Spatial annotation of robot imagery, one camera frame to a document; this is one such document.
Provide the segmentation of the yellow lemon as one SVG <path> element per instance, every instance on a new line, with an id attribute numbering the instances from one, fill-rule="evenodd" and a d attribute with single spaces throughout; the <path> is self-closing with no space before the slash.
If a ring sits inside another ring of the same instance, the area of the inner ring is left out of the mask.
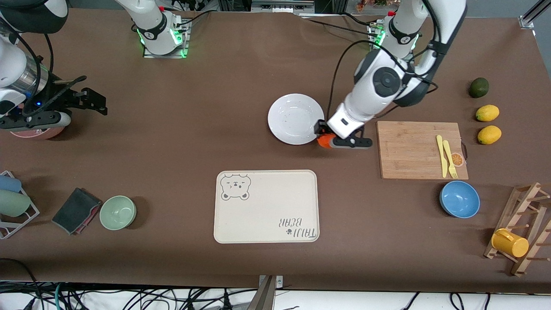
<path id="1" fill-rule="evenodd" d="M 484 105 L 475 113 L 475 118 L 480 122 L 490 122 L 495 120 L 500 115 L 500 110 L 495 105 Z"/>
<path id="2" fill-rule="evenodd" d="M 478 132 L 477 141 L 482 145 L 490 145 L 498 141 L 501 136 L 502 131 L 498 126 L 489 125 Z"/>

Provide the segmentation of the dark grey folded cloth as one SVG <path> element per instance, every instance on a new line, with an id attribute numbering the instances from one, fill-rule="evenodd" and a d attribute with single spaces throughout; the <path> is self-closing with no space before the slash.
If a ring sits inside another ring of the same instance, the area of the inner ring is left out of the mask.
<path id="1" fill-rule="evenodd" d="M 102 201 L 82 188 L 75 188 L 63 206 L 53 216 L 52 222 L 72 235 L 88 216 L 90 210 Z"/>

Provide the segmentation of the wooden mug rack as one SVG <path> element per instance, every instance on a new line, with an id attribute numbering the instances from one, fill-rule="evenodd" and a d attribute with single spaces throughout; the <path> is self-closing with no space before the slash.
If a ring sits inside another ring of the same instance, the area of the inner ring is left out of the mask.
<path id="1" fill-rule="evenodd" d="M 544 191 L 544 185 L 533 183 L 513 188 L 494 232 L 500 228 L 526 238 L 529 251 L 515 258 L 494 249 L 490 239 L 484 257 L 508 259 L 512 262 L 509 273 L 517 277 L 526 275 L 531 263 L 551 262 L 551 194 Z"/>

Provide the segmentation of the dark green avocado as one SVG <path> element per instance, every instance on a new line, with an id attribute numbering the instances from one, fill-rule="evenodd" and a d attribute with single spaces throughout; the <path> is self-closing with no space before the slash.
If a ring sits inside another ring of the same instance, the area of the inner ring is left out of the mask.
<path id="1" fill-rule="evenodd" d="M 468 94 L 471 98 L 482 98 L 489 92 L 489 81 L 484 77 L 474 79 L 469 88 Z"/>

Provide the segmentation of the yellow mug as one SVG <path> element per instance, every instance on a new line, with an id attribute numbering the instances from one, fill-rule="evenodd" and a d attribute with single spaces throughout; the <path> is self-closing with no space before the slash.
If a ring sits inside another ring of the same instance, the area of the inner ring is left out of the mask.
<path id="1" fill-rule="evenodd" d="M 529 241 L 508 231 L 506 228 L 500 228 L 495 231 L 490 243 L 494 249 L 515 258 L 523 257 L 529 251 Z"/>

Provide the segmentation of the pale green cup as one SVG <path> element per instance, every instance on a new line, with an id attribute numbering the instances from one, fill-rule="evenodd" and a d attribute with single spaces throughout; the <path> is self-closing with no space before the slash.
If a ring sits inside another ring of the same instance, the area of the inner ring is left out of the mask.
<path id="1" fill-rule="evenodd" d="M 19 217 L 31 206 L 29 196 L 0 189 L 0 214 Z"/>

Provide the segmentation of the white round plate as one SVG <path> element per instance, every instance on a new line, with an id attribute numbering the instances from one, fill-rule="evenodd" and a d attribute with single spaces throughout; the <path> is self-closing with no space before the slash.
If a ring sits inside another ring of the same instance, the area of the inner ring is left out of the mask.
<path id="1" fill-rule="evenodd" d="M 278 98 L 267 115 L 268 127 L 283 143 L 304 145 L 317 138 L 314 126 L 325 114 L 313 98 L 293 93 Z"/>

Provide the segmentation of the yellow plastic fork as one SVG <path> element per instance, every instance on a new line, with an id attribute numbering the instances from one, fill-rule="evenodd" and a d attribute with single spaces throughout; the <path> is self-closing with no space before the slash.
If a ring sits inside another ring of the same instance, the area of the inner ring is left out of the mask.
<path id="1" fill-rule="evenodd" d="M 443 149 L 445 150 L 445 154 L 447 156 L 447 163 L 449 164 L 448 172 L 449 172 L 451 178 L 459 179 L 457 171 L 456 171 L 456 167 L 453 164 L 452 152 L 451 152 L 451 149 L 449 147 L 449 142 L 447 140 L 443 140 Z"/>

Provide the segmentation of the pink bowl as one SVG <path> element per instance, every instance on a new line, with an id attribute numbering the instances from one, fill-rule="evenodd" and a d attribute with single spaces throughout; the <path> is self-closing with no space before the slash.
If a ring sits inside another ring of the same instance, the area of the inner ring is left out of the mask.
<path id="1" fill-rule="evenodd" d="M 65 126 L 52 127 L 49 129 L 32 129 L 27 131 L 17 131 L 17 132 L 10 132 L 10 133 L 13 136 L 16 136 L 20 139 L 48 140 L 61 134 L 64 131 L 64 129 L 65 129 Z"/>

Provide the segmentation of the cream bear print tray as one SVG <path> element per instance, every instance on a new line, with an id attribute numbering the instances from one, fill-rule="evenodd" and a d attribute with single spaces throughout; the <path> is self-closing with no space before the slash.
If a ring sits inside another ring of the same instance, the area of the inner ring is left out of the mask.
<path id="1" fill-rule="evenodd" d="M 223 245 L 314 242 L 320 234 L 318 203 L 311 170 L 222 171 L 213 237 Z"/>

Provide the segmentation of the wooden cutting board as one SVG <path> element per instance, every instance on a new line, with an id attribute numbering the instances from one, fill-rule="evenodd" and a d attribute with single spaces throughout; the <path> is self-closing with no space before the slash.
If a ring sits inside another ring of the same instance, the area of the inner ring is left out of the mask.
<path id="1" fill-rule="evenodd" d="M 384 179 L 444 180 L 437 135 L 466 160 L 456 122 L 378 121 L 376 127 Z M 456 171 L 460 180 L 469 179 L 466 163 Z"/>

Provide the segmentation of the blue cup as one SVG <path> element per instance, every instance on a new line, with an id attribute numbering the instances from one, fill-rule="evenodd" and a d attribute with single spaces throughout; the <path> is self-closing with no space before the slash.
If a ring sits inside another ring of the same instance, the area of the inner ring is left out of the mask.
<path id="1" fill-rule="evenodd" d="M 10 175 L 0 175 L 0 190 L 20 193 L 22 183 L 19 179 L 12 178 Z"/>

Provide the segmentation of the blue bowl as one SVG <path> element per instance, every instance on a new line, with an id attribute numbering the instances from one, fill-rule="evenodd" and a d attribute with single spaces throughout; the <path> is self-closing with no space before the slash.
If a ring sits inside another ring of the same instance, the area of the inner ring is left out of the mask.
<path id="1" fill-rule="evenodd" d="M 480 210 L 480 196 L 474 187 L 464 181 L 448 182 L 439 194 L 443 210 L 449 215 L 467 219 Z"/>

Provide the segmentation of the pink folded cloth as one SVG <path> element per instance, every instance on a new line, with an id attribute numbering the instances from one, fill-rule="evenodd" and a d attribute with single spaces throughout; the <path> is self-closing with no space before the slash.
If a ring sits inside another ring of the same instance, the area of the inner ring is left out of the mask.
<path id="1" fill-rule="evenodd" d="M 94 206 L 88 216 L 83 220 L 83 222 L 80 224 L 79 227 L 73 232 L 73 234 L 81 234 L 81 232 L 89 225 L 89 223 L 94 219 L 94 217 L 98 214 L 102 204 L 98 204 L 97 206 Z"/>

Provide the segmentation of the metal frame structure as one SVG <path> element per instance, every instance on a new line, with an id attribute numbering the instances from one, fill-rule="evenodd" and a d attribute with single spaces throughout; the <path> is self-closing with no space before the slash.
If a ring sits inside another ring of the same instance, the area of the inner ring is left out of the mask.
<path id="1" fill-rule="evenodd" d="M 331 14 L 339 0 L 215 0 L 220 11 Z"/>

